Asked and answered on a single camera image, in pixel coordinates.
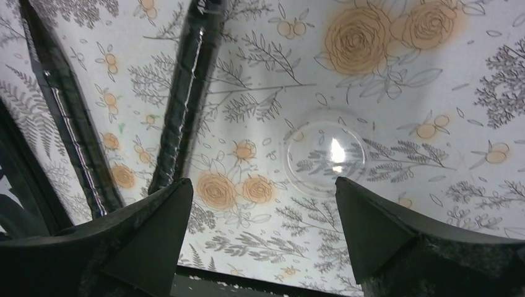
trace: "rose illustration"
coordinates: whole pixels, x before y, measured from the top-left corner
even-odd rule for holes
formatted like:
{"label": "rose illustration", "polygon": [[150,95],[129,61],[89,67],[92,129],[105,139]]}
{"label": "rose illustration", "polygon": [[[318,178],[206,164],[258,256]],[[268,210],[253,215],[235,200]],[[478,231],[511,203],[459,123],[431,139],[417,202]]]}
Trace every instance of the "rose illustration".
{"label": "rose illustration", "polygon": [[248,178],[244,181],[242,189],[243,197],[257,204],[270,201],[275,191],[272,184],[262,176]]}
{"label": "rose illustration", "polygon": [[229,210],[235,203],[235,186],[222,174],[202,175],[197,183],[197,194],[213,209]]}
{"label": "rose illustration", "polygon": [[106,133],[103,135],[104,146],[109,150],[118,149],[118,138],[113,133]]}
{"label": "rose illustration", "polygon": [[248,161],[255,157],[256,152],[257,149],[255,144],[252,141],[245,139],[236,144],[233,155],[236,156],[239,161]]}
{"label": "rose illustration", "polygon": [[324,41],[335,70],[347,75],[368,74],[385,63],[389,25],[388,17],[373,5],[346,9],[337,16]]}
{"label": "rose illustration", "polygon": [[116,165],[112,167],[111,173],[116,184],[125,189],[130,189],[135,185],[135,176],[133,172],[125,165]]}
{"label": "rose illustration", "polygon": [[454,27],[457,7],[453,0],[422,0],[408,14],[400,16],[391,26],[394,38],[408,47],[428,50],[444,43]]}

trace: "botanical pattern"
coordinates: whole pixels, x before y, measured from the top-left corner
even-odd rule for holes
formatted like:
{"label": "botanical pattern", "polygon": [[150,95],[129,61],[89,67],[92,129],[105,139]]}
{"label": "botanical pattern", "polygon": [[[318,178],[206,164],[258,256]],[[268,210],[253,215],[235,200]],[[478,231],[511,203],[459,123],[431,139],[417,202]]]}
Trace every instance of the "botanical pattern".
{"label": "botanical pattern", "polygon": [[[69,58],[124,203],[146,197],[189,0],[32,2]],[[0,95],[83,223],[90,211],[17,3],[0,0]],[[187,161],[194,203],[179,264],[362,296],[335,199],[302,192],[290,171],[347,175],[450,225],[525,239],[524,24],[516,1],[228,0]],[[299,132],[318,108],[360,136],[340,149],[359,162],[316,147],[331,141],[323,127]],[[314,145],[288,155],[289,143]]]}
{"label": "botanical pattern", "polygon": [[104,8],[112,17],[118,16],[119,3],[117,0],[69,0],[69,1],[37,1],[31,4],[48,25],[57,26],[60,15],[64,20],[73,20],[78,26],[95,28],[95,23],[101,21],[100,8]]}
{"label": "botanical pattern", "polygon": [[525,38],[515,45],[503,45],[487,59],[487,67],[497,72],[481,78],[482,87],[476,90],[474,104],[487,109],[488,126],[494,129],[525,114]]}

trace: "dark edge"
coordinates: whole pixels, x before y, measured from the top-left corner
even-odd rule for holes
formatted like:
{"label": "dark edge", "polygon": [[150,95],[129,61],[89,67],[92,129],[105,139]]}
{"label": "dark edge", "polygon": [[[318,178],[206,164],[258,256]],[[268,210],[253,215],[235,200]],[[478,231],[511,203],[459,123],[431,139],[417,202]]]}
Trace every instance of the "dark edge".
{"label": "dark edge", "polygon": [[177,266],[171,287],[171,296],[173,297],[271,297],[285,295],[289,297],[340,297],[340,295],[332,293],[265,282],[253,278],[236,277],[180,265]]}
{"label": "dark edge", "polygon": [[2,143],[6,146],[12,157],[11,161],[16,165],[33,194],[47,229],[53,235],[73,226],[36,156],[11,117],[4,101],[1,101],[0,131],[6,135],[6,140],[2,140]]}

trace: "black triangular flap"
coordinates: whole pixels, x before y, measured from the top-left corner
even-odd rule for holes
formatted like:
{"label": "black triangular flap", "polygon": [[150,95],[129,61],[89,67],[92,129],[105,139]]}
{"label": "black triangular flap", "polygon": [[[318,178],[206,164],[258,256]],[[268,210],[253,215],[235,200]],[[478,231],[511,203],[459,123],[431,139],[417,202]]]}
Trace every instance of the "black triangular flap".
{"label": "black triangular flap", "polygon": [[102,271],[152,296],[168,296],[192,201],[193,187],[185,179]]}
{"label": "black triangular flap", "polygon": [[375,204],[371,197],[376,194],[345,178],[338,178],[336,186],[337,208],[352,270],[356,282],[362,283],[411,242],[415,234]]}

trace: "orange rose drawing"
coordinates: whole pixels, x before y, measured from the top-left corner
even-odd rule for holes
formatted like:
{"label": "orange rose drawing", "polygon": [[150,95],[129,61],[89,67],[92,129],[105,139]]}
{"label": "orange rose drawing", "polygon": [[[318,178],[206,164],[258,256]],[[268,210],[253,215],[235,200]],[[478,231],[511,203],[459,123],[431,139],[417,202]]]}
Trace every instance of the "orange rose drawing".
{"label": "orange rose drawing", "polygon": [[104,146],[108,150],[117,150],[119,147],[118,138],[113,133],[106,133],[103,136]]}
{"label": "orange rose drawing", "polygon": [[125,165],[116,165],[111,168],[113,180],[119,187],[130,189],[135,185],[133,172]]}
{"label": "orange rose drawing", "polygon": [[213,209],[229,210],[235,204],[235,186],[221,174],[203,174],[197,183],[197,194]]}
{"label": "orange rose drawing", "polygon": [[262,176],[248,178],[242,185],[243,197],[257,204],[269,202],[274,194],[273,185]]}
{"label": "orange rose drawing", "polygon": [[428,50],[444,43],[457,17],[455,0],[421,0],[408,14],[396,19],[390,28],[395,39],[408,47]]}
{"label": "orange rose drawing", "polygon": [[386,63],[391,39],[390,20],[373,5],[346,9],[331,24],[324,45],[335,70],[341,74],[368,74]]}

